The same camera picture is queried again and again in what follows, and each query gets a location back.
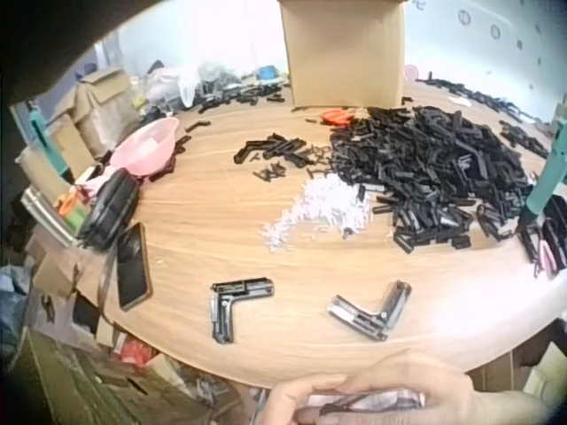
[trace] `black phone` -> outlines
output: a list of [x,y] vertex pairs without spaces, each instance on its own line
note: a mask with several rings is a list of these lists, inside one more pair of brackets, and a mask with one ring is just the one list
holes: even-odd
[[117,280],[118,302],[124,311],[140,304],[152,294],[142,223],[135,224],[119,237]]

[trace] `black bag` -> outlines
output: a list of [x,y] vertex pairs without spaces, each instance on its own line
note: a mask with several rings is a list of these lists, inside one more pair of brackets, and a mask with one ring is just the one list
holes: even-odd
[[125,168],[115,172],[97,194],[97,201],[82,223],[77,238],[98,251],[110,248],[119,231],[126,228],[140,197],[138,181]]

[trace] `pile of white plastic pieces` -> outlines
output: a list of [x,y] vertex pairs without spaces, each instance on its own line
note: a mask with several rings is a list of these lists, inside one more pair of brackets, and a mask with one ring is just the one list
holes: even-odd
[[282,212],[274,224],[265,224],[261,234],[271,251],[287,243],[291,228],[302,221],[319,224],[315,229],[336,228],[346,237],[360,231],[371,220],[367,197],[358,199],[359,185],[349,186],[336,174],[319,175],[303,185],[303,194]]

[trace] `pink bowl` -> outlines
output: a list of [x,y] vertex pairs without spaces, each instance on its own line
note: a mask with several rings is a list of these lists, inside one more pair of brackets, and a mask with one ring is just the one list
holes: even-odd
[[164,118],[140,128],[116,149],[110,165],[136,176],[157,173],[174,153],[177,126],[177,118]]

